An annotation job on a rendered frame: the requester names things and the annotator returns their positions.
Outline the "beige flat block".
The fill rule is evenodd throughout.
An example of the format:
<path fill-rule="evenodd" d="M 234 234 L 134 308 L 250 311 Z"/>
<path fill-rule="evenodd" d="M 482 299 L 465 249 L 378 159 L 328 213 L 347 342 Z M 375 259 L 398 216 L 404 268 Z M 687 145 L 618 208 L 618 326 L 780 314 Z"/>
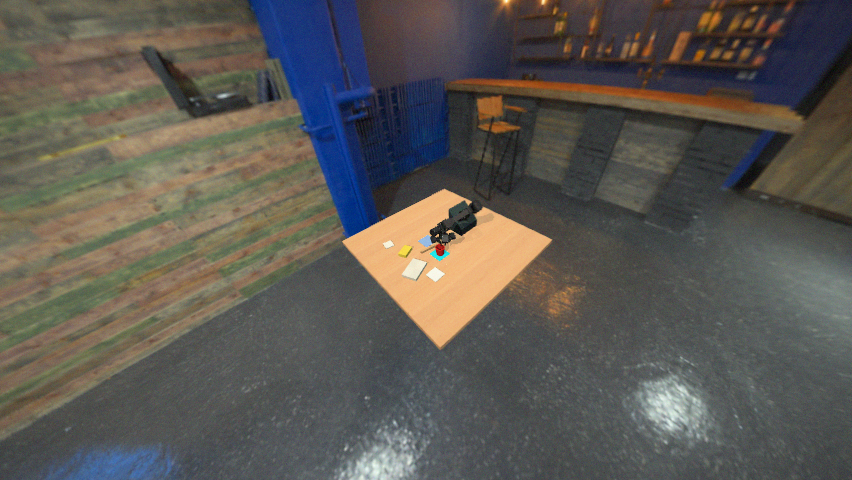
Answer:
<path fill-rule="evenodd" d="M 420 277 L 421 273 L 425 269 L 426 265 L 427 265 L 427 262 L 413 258 L 411 260 L 411 262 L 409 263 L 409 265 L 404 270 L 404 272 L 402 273 L 402 277 L 413 280 L 413 281 L 417 281 L 418 278 Z"/>

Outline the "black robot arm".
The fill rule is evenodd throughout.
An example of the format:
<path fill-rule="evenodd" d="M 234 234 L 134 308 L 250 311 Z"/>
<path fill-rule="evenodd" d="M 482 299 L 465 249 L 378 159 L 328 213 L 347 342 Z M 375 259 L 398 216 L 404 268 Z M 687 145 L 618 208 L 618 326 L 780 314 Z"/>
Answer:
<path fill-rule="evenodd" d="M 471 206 L 471 207 L 470 207 L 470 206 Z M 463 220 L 464 220 L 464 221 L 465 221 L 465 220 L 468 220 L 468 218 L 469 218 L 469 216 L 470 216 L 470 214 L 471 214 L 471 213 L 476 214 L 476 213 L 478 213 L 479 211 L 483 210 L 482 208 L 483 208 L 483 206 L 482 206 L 482 204 L 480 203 L 480 201 L 479 201 L 479 200 L 477 200 L 477 199 L 476 199 L 476 200 L 474 200 L 473 202 L 471 202 L 471 203 L 469 204 L 469 206 L 468 206 L 466 209 L 461 210 L 461 211 L 459 212 L 459 214 L 457 214 L 457 215 L 456 215 L 456 216 L 454 216 L 453 218 L 444 219 L 443 221 L 441 221 L 442 223 L 441 223 L 441 222 L 440 222 L 440 223 L 438 223 L 438 224 L 437 224 L 438 226 L 434 227 L 433 229 L 431 229 L 431 230 L 429 231 L 429 232 L 430 232 L 430 235 L 431 235 L 432 237 L 435 237 L 436 235 L 438 235 L 438 234 L 442 233 L 442 235 L 441 235 L 442 243 L 448 243 L 448 242 L 450 242 L 450 241 L 451 241 L 451 237 L 449 237 L 448 233 L 444 234 L 444 232 L 449 231 L 449 230 L 452 228 L 452 226 L 454 225 L 454 223 L 455 223 L 455 222 L 457 222 L 457 221 L 458 221 L 458 222 L 461 222 L 461 221 L 463 221 Z M 447 229 L 447 230 L 446 230 L 446 229 Z"/>

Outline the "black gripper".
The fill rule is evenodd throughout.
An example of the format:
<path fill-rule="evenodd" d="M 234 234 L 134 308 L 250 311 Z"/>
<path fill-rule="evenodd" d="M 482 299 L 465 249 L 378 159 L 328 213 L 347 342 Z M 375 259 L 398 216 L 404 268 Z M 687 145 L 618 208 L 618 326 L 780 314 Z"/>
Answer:
<path fill-rule="evenodd" d="M 437 243 L 440 243 L 440 245 L 442 246 L 442 244 L 441 244 L 441 239 L 442 239 L 442 238 L 441 238 L 441 235 L 442 235 L 442 233 L 440 233 L 440 234 L 439 234 L 439 237 L 436 237 L 436 236 L 435 236 L 435 237 L 432 237 L 432 236 L 431 236 L 431 237 L 430 237 L 430 239 L 431 239 L 431 243 L 436 243 L 436 242 L 437 242 Z M 456 239 L 456 236 L 455 236 L 454 232 L 449 233 L 449 237 L 451 237 L 451 240 Z"/>

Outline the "white flat rectangular slab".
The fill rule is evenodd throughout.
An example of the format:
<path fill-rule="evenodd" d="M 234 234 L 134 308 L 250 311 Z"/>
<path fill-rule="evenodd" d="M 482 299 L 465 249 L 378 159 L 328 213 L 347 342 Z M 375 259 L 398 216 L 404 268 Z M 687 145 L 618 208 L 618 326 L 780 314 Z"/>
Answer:
<path fill-rule="evenodd" d="M 429 277 L 429 278 L 430 278 L 431 280 L 433 280 L 434 282 L 437 282 L 437 281 L 438 281 L 439 279 L 441 279 L 444 275 L 445 275 L 445 273 L 443 273 L 442 271 L 440 271 L 440 270 L 439 270 L 439 269 L 437 269 L 436 267 L 435 267 L 435 268 L 433 268 L 430 272 L 428 272 L 428 273 L 426 274 L 426 276 L 427 276 L 427 277 Z"/>

